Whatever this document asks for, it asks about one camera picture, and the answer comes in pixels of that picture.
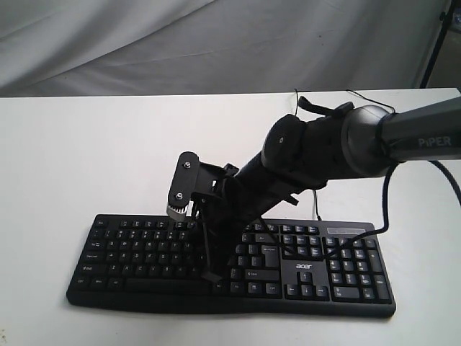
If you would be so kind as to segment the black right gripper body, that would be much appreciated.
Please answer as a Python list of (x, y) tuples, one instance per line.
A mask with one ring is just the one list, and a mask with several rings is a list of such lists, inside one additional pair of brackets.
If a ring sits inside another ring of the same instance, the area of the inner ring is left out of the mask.
[(199, 222), (207, 221), (217, 270), (225, 269), (243, 229), (264, 213), (264, 173), (256, 161), (242, 169), (200, 164), (192, 200)]

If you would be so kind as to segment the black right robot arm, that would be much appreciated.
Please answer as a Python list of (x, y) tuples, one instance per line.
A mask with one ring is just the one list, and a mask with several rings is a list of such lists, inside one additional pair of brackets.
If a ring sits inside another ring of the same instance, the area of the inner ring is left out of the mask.
[(192, 197), (205, 241), (204, 279), (222, 280), (243, 229), (281, 202), (296, 204), (305, 190), (382, 177), (406, 161), (460, 157), (459, 98), (399, 113), (350, 102), (328, 109), (305, 98), (298, 105), (317, 118), (280, 118), (243, 168), (197, 165)]

